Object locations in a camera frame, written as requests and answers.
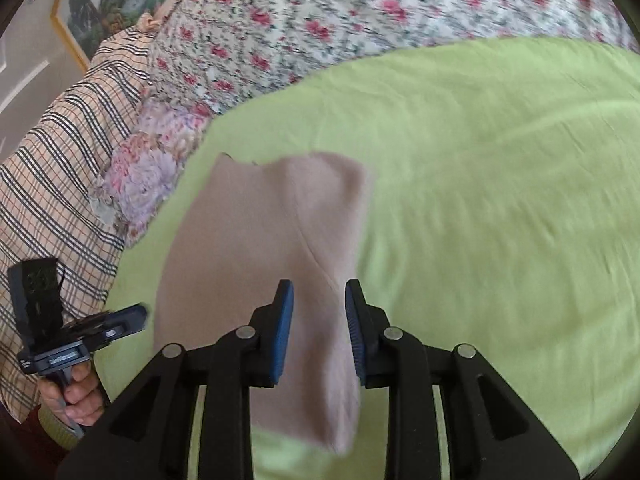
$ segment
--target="pink rose pattern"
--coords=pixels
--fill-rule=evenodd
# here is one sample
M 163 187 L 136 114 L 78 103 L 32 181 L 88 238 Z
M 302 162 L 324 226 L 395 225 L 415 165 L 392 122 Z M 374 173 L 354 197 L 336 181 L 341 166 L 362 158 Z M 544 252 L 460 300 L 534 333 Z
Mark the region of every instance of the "pink rose pattern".
M 145 101 L 135 133 L 114 150 L 90 193 L 94 213 L 116 228 L 127 247 L 146 233 L 174 192 L 209 121 L 210 110 L 202 104 L 185 110 L 153 98 Z
M 611 0 L 181 0 L 149 59 L 159 98 L 222 114 L 350 59 L 509 36 L 638 51 Z

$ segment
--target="checkered cloth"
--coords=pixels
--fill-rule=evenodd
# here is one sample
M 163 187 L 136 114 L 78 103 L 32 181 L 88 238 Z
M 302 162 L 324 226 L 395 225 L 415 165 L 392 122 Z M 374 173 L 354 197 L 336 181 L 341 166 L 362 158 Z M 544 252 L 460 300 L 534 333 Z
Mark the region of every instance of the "checkered cloth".
M 135 126 L 154 35 L 130 28 L 104 41 L 84 79 L 58 97 L 0 165 L 0 399 L 24 420 L 38 403 L 36 380 L 18 368 L 6 270 L 55 256 L 63 264 L 67 316 L 99 312 L 124 242 L 100 224 L 88 191 Z

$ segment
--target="dark red sleeve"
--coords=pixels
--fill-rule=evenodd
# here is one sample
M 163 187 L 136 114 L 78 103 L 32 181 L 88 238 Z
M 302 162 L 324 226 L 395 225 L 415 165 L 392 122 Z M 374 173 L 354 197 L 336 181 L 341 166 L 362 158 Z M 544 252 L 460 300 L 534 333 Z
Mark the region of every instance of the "dark red sleeve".
M 26 453 L 28 460 L 39 469 L 42 480 L 53 480 L 58 465 L 66 456 L 66 451 L 42 429 L 38 420 L 39 409 L 38 406 L 33 410 L 22 424 L 14 420 L 4 409 L 0 410 L 0 416 L 9 427 L 16 443 Z

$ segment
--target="beige folded garment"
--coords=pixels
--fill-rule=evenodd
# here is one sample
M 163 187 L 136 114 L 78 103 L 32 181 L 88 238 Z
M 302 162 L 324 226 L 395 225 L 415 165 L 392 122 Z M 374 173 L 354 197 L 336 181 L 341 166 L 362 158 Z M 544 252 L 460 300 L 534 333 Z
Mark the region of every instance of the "beige folded garment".
M 358 420 L 359 388 L 344 285 L 355 276 L 372 178 L 331 153 L 256 166 L 218 157 L 182 222 L 162 272 L 156 351 L 215 343 L 294 284 L 280 383 L 251 391 L 252 423 L 338 453 Z

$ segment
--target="finger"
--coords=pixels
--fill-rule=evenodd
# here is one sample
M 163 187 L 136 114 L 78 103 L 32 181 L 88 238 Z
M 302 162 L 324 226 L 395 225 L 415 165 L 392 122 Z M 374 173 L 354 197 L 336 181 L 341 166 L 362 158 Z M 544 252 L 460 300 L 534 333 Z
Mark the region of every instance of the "finger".
M 98 390 L 92 391 L 84 399 L 65 408 L 66 416 L 78 422 L 79 418 L 91 415 L 103 405 L 102 396 Z
M 94 391 L 100 381 L 96 374 L 89 374 L 79 383 L 73 383 L 66 387 L 65 399 L 69 404 L 77 404 L 80 400 L 84 399 L 92 391 Z
M 84 416 L 83 418 L 78 418 L 76 422 L 78 424 L 82 424 L 83 426 L 92 426 L 103 414 L 104 408 L 98 408 L 91 415 Z
M 82 381 L 91 373 L 91 361 L 84 361 L 71 368 L 71 376 L 76 382 Z
M 62 392 L 56 383 L 40 377 L 38 379 L 38 389 L 40 395 L 45 400 L 58 400 L 62 398 Z

